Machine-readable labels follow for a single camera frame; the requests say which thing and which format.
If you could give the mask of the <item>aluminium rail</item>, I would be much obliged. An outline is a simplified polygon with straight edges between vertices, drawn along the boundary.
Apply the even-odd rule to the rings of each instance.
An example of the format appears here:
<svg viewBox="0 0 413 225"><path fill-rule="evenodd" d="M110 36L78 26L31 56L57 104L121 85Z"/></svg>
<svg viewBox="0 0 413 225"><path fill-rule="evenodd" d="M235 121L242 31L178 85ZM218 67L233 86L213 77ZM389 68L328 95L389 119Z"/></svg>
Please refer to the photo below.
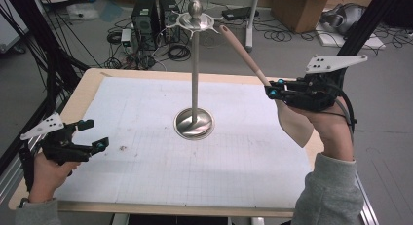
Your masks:
<svg viewBox="0 0 413 225"><path fill-rule="evenodd" d="M373 180L377 177L374 157L378 153L373 135L369 131L355 132L355 155L357 160L356 186L361 190L364 205L360 213L362 225L379 225L371 201Z"/></svg>

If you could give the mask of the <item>black metal frame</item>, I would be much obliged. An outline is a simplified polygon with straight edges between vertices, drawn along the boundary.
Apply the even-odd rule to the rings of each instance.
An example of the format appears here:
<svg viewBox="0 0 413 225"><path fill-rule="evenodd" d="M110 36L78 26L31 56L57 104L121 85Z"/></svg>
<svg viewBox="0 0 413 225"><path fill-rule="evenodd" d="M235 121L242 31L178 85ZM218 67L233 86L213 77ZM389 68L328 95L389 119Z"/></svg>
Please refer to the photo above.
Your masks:
<svg viewBox="0 0 413 225"><path fill-rule="evenodd" d="M47 96L28 123L34 125L34 121L40 122L40 118L46 119L57 112L56 98L59 94L64 91L74 92L75 87L80 82L80 77L75 73L73 66L84 72L89 68L63 50L39 11L35 0L9 0L9 2L31 32L38 47L32 48L31 40L22 32L12 16L3 10L0 10L0 14L27 44L38 68L47 73ZM26 142L24 147L19 149L19 158L23 167L27 191L30 192L34 180L34 152L28 148L28 141Z"/></svg>
<svg viewBox="0 0 413 225"><path fill-rule="evenodd" d="M371 0L338 56L355 56L381 23L389 27L413 29L413 0Z"/></svg>

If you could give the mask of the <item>metal utensil stand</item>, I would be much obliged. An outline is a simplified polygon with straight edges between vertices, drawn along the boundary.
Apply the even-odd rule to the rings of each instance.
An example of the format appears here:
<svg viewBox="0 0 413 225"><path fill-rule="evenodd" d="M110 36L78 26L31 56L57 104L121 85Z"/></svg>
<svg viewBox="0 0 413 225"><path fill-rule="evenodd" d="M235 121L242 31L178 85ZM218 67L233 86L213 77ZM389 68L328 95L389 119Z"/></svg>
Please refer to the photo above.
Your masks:
<svg viewBox="0 0 413 225"><path fill-rule="evenodd" d="M200 33L212 30L215 18L206 14L199 0L192 0L185 13L180 13L174 25L191 33L191 95L192 105L180 111L174 118L174 129L179 136L187 140L201 140L213 132L214 118L205 109L199 107L199 47Z"/></svg>

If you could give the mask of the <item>person's right hand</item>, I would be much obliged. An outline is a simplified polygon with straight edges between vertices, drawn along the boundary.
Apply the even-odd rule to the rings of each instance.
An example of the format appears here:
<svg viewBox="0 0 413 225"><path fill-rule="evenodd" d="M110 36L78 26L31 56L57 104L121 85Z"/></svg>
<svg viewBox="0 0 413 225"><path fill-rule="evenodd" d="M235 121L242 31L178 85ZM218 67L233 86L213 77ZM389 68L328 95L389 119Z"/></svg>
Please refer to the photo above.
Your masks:
<svg viewBox="0 0 413 225"><path fill-rule="evenodd" d="M346 117L347 111L343 97L337 97L331 107L321 112L296 109L296 112L304 115L319 133L324 146L323 155L350 162L354 159L354 145Z"/></svg>

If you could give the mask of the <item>person's left hand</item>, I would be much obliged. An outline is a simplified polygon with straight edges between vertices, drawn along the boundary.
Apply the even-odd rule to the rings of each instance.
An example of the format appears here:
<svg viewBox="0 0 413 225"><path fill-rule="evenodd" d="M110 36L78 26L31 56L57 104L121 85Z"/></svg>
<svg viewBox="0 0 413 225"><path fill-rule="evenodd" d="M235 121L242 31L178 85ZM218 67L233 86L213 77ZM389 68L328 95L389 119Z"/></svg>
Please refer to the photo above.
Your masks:
<svg viewBox="0 0 413 225"><path fill-rule="evenodd" d="M65 182L69 173L80 165L80 162L59 165L48 160L43 153L37 154L34 158L34 180L28 200L33 204L50 201L55 190Z"/></svg>

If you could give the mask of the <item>wooden spoon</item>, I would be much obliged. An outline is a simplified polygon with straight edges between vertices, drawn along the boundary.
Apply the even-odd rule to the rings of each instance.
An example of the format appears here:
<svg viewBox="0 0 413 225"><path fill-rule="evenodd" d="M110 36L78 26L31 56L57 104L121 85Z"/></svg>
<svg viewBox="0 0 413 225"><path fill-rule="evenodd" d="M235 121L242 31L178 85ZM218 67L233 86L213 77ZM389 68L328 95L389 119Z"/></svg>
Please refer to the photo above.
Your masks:
<svg viewBox="0 0 413 225"><path fill-rule="evenodd" d="M220 33L225 37L246 65L254 72L264 86L269 86L270 81L265 77L259 66L255 63L237 37L225 25L219 26ZM303 115L289 109L282 101L276 100L279 124L281 128L300 146L305 147L309 142L314 127Z"/></svg>

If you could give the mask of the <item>large black computer tower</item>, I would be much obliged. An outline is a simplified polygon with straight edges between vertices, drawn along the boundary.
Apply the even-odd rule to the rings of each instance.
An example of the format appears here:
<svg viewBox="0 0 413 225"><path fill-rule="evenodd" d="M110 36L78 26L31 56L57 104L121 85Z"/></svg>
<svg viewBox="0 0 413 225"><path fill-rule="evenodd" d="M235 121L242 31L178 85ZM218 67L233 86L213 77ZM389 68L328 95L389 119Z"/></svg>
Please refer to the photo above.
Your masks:
<svg viewBox="0 0 413 225"><path fill-rule="evenodd" d="M145 51L156 50L156 38L160 33L156 0L136 0L131 20L139 48Z"/></svg>

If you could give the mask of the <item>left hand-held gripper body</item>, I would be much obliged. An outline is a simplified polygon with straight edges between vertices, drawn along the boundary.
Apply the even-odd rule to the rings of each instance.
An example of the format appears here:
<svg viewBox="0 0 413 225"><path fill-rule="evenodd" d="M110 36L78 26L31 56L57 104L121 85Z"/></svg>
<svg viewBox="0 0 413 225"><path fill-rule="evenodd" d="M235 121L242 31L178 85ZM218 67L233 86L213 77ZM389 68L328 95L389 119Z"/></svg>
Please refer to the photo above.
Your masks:
<svg viewBox="0 0 413 225"><path fill-rule="evenodd" d="M75 123L65 124L60 115L54 112L31 130L20 136L21 140L44 134L40 142L48 160L62 165L65 162L87 162L89 160L92 146L78 145L72 141L76 130Z"/></svg>

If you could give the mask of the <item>white grid mat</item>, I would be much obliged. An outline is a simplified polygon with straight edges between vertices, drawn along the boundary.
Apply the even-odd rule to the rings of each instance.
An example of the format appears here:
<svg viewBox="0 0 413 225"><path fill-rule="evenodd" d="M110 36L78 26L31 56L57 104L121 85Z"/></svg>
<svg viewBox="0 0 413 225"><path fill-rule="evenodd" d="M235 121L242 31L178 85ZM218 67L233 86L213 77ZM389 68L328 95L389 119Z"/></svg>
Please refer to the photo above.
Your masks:
<svg viewBox="0 0 413 225"><path fill-rule="evenodd" d="M109 145L56 191L61 201L167 206L292 208L311 167L280 127L276 104L259 85L202 82L199 105L214 118L202 140L177 134L191 84L106 77L85 116L94 127L77 144Z"/></svg>

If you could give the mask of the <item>clear plastic bag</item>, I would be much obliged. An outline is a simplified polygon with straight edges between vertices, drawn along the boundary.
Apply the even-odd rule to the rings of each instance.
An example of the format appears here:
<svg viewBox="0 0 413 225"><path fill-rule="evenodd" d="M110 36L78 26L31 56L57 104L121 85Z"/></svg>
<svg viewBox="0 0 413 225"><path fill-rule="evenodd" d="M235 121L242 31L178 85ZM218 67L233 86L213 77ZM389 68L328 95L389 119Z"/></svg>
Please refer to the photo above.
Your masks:
<svg viewBox="0 0 413 225"><path fill-rule="evenodd" d="M97 9L90 3L73 4L66 7L71 19L92 20L98 18Z"/></svg>

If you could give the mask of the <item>white flat board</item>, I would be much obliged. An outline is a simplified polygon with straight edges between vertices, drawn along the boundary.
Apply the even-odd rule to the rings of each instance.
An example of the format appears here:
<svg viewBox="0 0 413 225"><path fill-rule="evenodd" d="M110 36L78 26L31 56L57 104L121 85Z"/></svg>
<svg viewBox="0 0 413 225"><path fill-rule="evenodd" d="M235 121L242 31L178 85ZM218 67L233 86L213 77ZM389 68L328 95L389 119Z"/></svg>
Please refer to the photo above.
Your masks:
<svg viewBox="0 0 413 225"><path fill-rule="evenodd" d="M318 30L317 37L324 47L341 48L346 42L342 35L335 32L327 32L325 30ZM372 34L370 38L364 43L363 48L372 50L384 50L386 48L386 45L375 34Z"/></svg>

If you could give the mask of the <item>slim black computer tower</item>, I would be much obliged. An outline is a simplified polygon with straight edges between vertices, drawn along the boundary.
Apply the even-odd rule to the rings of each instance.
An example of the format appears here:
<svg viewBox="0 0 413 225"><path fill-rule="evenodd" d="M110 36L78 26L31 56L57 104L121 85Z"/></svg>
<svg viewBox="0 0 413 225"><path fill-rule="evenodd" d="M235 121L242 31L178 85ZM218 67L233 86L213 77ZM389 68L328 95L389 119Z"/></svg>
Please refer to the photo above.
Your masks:
<svg viewBox="0 0 413 225"><path fill-rule="evenodd" d="M180 29L173 27L178 17L179 8L175 0L159 0L160 23L166 43L180 40Z"/></svg>

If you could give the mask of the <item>white stand leg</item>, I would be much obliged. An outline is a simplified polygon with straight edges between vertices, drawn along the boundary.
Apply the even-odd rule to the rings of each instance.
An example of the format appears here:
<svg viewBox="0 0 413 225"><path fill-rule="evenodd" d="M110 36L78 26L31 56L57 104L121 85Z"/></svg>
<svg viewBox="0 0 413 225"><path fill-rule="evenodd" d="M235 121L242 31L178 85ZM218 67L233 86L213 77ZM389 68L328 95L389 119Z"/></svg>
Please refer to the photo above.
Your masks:
<svg viewBox="0 0 413 225"><path fill-rule="evenodd" d="M252 0L250 6L250 14L245 28L245 42L244 48L250 53L253 49L253 22L255 18L255 12L258 5L258 0Z"/></svg>

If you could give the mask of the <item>open cardboard box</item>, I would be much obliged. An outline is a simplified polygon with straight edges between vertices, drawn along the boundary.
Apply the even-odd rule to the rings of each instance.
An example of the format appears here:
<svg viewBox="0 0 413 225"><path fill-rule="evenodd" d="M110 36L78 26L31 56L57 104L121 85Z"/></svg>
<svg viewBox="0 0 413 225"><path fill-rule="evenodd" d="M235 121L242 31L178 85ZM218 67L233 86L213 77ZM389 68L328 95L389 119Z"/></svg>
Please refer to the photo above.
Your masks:
<svg viewBox="0 0 413 225"><path fill-rule="evenodd" d="M328 0L273 0L272 16L295 33L313 31Z"/></svg>

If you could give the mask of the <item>white adapter box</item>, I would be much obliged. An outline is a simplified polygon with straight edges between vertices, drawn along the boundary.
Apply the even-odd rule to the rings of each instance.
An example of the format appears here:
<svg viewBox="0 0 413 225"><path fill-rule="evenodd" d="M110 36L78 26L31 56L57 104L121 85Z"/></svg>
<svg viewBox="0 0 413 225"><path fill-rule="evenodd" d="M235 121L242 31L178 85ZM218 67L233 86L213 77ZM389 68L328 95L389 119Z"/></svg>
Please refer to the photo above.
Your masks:
<svg viewBox="0 0 413 225"><path fill-rule="evenodd" d="M121 43L125 48L131 46L131 30L130 29L122 30Z"/></svg>

